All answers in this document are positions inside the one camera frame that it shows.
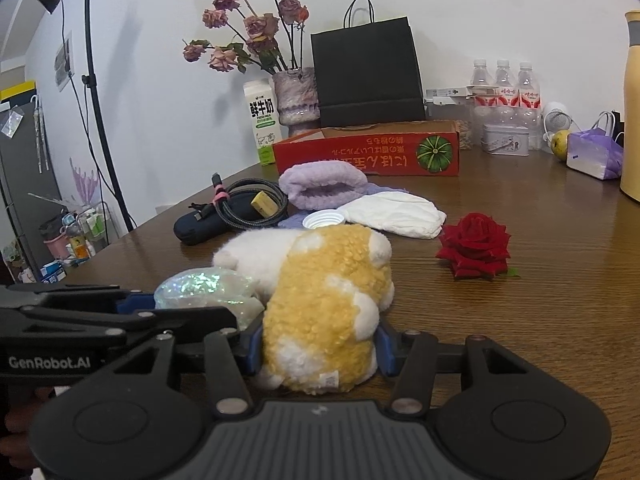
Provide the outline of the person hand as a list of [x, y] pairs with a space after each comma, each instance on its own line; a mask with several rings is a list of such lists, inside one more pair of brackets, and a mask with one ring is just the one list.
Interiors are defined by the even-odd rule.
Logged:
[[28, 444], [30, 425], [40, 408], [54, 397], [51, 387], [9, 389], [1, 395], [1, 457], [24, 478], [37, 468]]

